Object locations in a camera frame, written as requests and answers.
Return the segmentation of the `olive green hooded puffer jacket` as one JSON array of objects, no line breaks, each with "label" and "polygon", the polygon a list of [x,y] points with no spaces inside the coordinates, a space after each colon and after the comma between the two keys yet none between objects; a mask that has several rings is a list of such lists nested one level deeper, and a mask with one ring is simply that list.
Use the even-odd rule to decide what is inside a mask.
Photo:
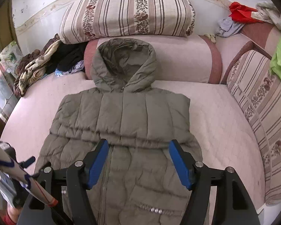
[{"label": "olive green hooded puffer jacket", "polygon": [[91,65],[95,83],[66,95],[41,148],[36,169],[50,162],[67,168],[108,141],[108,156],[88,198],[99,224],[179,224],[190,192],[168,152],[177,140],[195,160],[201,147],[190,133],[190,99],[154,88],[153,46],[111,39],[98,46]]}]

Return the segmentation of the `black clothes pile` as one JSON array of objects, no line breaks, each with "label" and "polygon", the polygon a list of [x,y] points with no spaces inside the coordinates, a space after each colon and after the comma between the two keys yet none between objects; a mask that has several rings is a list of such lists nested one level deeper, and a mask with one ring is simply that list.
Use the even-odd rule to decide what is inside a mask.
[{"label": "black clothes pile", "polygon": [[53,73],[55,69],[62,72],[69,71],[77,62],[84,59],[86,46],[87,42],[78,44],[61,42],[47,63],[46,74]]}]

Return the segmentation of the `brown beige patterned blanket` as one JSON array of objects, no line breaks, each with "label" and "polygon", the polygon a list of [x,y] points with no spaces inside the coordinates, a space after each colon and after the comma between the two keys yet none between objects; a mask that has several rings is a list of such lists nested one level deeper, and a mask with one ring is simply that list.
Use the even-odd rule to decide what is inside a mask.
[{"label": "brown beige patterned blanket", "polygon": [[23,97],[27,89],[45,75],[49,61],[60,44],[60,37],[55,34],[54,38],[51,38],[42,50],[36,49],[20,60],[16,68],[18,77],[13,86],[13,93],[16,97]]}]

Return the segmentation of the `striped floral folded quilt right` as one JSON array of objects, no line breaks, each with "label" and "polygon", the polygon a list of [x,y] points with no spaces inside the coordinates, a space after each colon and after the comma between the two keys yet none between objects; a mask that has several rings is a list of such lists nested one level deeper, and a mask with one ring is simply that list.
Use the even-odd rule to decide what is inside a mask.
[{"label": "striped floral folded quilt right", "polygon": [[265,169],[265,202],[281,202],[281,81],[270,60],[245,52],[228,74],[227,87],[256,137]]}]

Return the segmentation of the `striped floral folded quilt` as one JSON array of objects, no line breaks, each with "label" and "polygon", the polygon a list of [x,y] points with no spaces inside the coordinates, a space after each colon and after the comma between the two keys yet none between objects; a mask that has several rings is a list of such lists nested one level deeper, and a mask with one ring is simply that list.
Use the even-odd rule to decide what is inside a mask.
[{"label": "striped floral folded quilt", "polygon": [[190,0],[77,0],[63,15],[64,44],[132,35],[187,37],[195,10]]},{"label": "striped floral folded quilt", "polygon": [[245,52],[228,74],[227,87],[256,137],[265,169],[265,202],[281,202],[281,81],[270,60]]}]

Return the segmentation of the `floral printed bag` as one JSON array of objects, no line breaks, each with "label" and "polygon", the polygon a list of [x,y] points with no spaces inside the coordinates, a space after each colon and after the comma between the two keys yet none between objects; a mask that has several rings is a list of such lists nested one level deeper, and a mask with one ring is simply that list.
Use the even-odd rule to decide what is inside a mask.
[{"label": "floral printed bag", "polygon": [[0,52],[0,63],[5,71],[11,73],[14,78],[17,78],[16,69],[22,57],[23,54],[18,44],[16,41],[12,41]]}]

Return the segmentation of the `pink rolled quilt back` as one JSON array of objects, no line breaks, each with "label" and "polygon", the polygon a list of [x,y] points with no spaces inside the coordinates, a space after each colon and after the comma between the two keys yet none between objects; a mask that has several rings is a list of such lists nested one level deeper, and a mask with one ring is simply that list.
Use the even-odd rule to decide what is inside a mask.
[{"label": "pink rolled quilt back", "polygon": [[142,40],[152,45],[157,59],[156,80],[220,83],[221,55],[205,36],[135,35],[121,38]]}]

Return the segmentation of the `pink rolled quilt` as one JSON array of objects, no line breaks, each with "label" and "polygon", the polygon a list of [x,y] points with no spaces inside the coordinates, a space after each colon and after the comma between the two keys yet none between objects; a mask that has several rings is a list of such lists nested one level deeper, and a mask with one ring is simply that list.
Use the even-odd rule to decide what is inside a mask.
[{"label": "pink rolled quilt", "polygon": [[220,83],[221,55],[205,36],[135,35],[121,38],[142,40],[152,45],[157,59],[156,80]]},{"label": "pink rolled quilt", "polygon": [[228,74],[240,57],[255,50],[271,59],[274,55],[281,31],[269,23],[246,24],[238,34],[216,38],[216,47],[221,54],[222,75],[220,84],[226,84]]}]

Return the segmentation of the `grey-blue garment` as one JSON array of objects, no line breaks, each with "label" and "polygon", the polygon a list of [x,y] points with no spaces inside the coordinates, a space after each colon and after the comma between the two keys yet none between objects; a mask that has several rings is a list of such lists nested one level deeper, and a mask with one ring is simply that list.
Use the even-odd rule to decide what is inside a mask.
[{"label": "grey-blue garment", "polygon": [[226,17],[218,21],[216,35],[227,38],[237,34],[244,26],[244,23],[235,22],[231,17]]}]

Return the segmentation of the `pink rolled quilt right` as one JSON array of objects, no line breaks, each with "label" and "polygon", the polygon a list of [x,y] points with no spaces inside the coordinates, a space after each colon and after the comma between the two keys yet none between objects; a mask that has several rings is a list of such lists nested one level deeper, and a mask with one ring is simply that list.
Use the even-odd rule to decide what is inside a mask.
[{"label": "pink rolled quilt right", "polygon": [[216,47],[221,54],[222,75],[220,84],[226,84],[228,74],[240,57],[255,50],[271,59],[274,55],[281,31],[269,23],[246,24],[238,34],[216,38]]}]

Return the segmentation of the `red cloth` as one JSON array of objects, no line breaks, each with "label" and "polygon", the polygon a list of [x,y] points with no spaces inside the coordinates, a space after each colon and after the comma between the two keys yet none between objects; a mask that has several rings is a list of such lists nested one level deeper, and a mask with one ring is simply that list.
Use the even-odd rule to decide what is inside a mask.
[{"label": "red cloth", "polygon": [[234,22],[239,23],[256,23],[261,22],[262,20],[252,18],[252,12],[257,12],[256,9],[242,5],[236,1],[230,4],[229,10],[231,12],[230,17]]}]

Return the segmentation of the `striped floral folded quilt back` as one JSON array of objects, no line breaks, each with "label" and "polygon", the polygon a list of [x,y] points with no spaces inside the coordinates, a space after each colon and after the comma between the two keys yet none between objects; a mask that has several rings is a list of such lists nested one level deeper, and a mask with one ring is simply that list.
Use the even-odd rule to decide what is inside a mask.
[{"label": "striped floral folded quilt back", "polygon": [[187,37],[195,10],[190,0],[77,0],[63,15],[64,44],[132,35]]}]

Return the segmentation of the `cream crumpled cloth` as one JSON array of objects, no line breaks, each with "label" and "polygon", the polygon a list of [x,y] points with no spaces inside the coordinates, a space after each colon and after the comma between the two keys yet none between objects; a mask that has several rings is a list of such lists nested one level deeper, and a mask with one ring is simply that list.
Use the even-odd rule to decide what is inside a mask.
[{"label": "cream crumpled cloth", "polygon": [[281,13],[270,0],[259,1],[256,5],[256,12],[251,12],[251,18],[270,24],[274,24],[281,30]]}]

